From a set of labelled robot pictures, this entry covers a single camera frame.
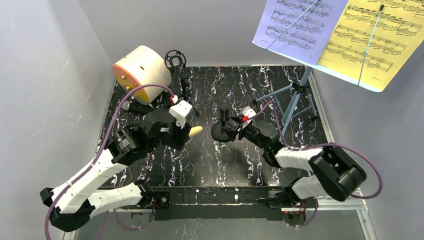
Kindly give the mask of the beige microphone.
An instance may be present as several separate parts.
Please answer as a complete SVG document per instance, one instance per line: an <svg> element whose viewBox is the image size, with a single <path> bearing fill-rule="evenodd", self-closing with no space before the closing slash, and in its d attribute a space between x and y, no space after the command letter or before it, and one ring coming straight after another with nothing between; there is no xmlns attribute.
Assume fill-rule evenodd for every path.
<svg viewBox="0 0 424 240"><path fill-rule="evenodd" d="M201 133L203 131L203 127L202 126L194 126L190 129L188 136L189 137L193 137L199 133Z"/></svg>

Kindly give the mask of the black round microphone stand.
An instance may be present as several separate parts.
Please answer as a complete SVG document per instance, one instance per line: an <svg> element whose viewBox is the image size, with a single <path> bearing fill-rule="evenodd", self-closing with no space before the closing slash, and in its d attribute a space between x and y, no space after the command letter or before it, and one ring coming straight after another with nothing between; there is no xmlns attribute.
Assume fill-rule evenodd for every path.
<svg viewBox="0 0 424 240"><path fill-rule="evenodd" d="M233 125L230 123L229 110L227 108L220 109L219 121L213 124L211 136L220 143L228 143L235 140Z"/></svg>

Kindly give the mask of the blue music stand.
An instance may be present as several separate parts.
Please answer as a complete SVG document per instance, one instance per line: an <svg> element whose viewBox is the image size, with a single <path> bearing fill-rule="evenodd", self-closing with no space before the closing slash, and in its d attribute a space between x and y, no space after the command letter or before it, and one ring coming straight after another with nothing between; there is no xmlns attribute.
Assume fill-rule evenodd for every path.
<svg viewBox="0 0 424 240"><path fill-rule="evenodd" d="M304 113L308 110L311 111L313 119L316 119L318 117L318 111L317 111L315 104L314 104L314 101L313 101L311 86L307 84L307 82L309 81L309 76L312 73L312 70L313 70L313 68L311 66L307 66L305 68L305 72L302 75L300 82L294 81L291 85L287 85L283 88L280 88L280 89L273 91L273 92L271 92L267 95L264 95L262 97L256 98L252 101L253 105L256 105L258 102L269 99L271 97L273 97L277 101L278 100L277 99L278 94L286 92L290 89L294 89L294 94L293 94L286 110L282 112L283 116L282 116L282 119L280 121L281 124L282 124L282 130L281 130L282 134L286 133L286 130L289 126L289 123L290 123L290 121L293 117L297 117L298 115L300 115L300 114L302 114L302 113ZM297 104L300 101L302 96L304 96L308 100L309 105L306 108L298 111L295 114Z"/></svg>

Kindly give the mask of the silver microphone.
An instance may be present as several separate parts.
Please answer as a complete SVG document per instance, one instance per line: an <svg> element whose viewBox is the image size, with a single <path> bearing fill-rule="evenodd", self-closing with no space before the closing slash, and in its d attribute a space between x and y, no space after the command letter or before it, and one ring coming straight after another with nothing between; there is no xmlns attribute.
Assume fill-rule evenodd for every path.
<svg viewBox="0 0 424 240"><path fill-rule="evenodd" d="M131 102L131 101L127 101L127 100L123 102L123 105L121 106L121 108L125 111L138 113L140 115L146 115L146 114L151 113L155 110L155 108L152 107L152 106L143 105L143 104L140 104L137 101Z"/></svg>

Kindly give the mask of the black tripod microphone stand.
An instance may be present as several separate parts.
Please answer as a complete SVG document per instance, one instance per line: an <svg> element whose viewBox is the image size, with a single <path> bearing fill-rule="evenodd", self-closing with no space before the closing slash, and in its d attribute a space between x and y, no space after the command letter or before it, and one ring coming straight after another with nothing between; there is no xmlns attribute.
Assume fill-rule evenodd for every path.
<svg viewBox="0 0 424 240"><path fill-rule="evenodd" d="M169 50L165 57L164 57L164 63L166 68L171 72L175 73L178 77L179 84L181 87L181 93L178 95L179 99L183 99L187 103L191 104L194 110L194 113L199 117L200 113L193 105L190 97L192 94L192 88L190 87L188 83L188 78L183 76L184 69L187 64L187 59L185 55L176 49Z"/></svg>

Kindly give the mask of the lavender sheet music page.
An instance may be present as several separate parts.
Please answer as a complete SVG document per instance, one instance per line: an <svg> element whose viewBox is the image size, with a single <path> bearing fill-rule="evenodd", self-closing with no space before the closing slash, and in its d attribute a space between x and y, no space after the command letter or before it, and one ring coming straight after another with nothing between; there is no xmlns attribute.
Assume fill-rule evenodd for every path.
<svg viewBox="0 0 424 240"><path fill-rule="evenodd" d="M268 0L252 42L306 65L317 65L347 3Z"/></svg>

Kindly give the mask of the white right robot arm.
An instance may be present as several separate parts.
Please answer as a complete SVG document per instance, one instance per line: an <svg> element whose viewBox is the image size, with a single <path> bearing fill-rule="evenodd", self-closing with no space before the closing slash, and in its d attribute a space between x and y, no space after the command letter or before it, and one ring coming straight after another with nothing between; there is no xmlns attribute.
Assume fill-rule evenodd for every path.
<svg viewBox="0 0 424 240"><path fill-rule="evenodd" d="M232 117L236 125L225 132L230 140L247 139L260 149L265 162L274 168L295 168L310 171L312 176L298 177L274 197L257 202L294 206L303 200L330 196L345 201L366 179L365 170L339 146L323 146L294 150L280 142L280 134L271 123L255 127L247 117Z"/></svg>

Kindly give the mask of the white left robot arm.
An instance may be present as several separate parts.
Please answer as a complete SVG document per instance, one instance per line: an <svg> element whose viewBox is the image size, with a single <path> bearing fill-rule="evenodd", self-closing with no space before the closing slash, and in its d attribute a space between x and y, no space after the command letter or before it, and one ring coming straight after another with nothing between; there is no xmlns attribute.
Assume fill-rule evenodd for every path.
<svg viewBox="0 0 424 240"><path fill-rule="evenodd" d="M64 232L75 231L103 212L125 206L154 207L157 195L145 180L124 187L98 192L107 180L159 147L177 151L184 148L192 129L187 122L190 106L174 105L168 110L155 109L108 138L94 159L66 183L40 192L49 207L47 228L52 225Z"/></svg>

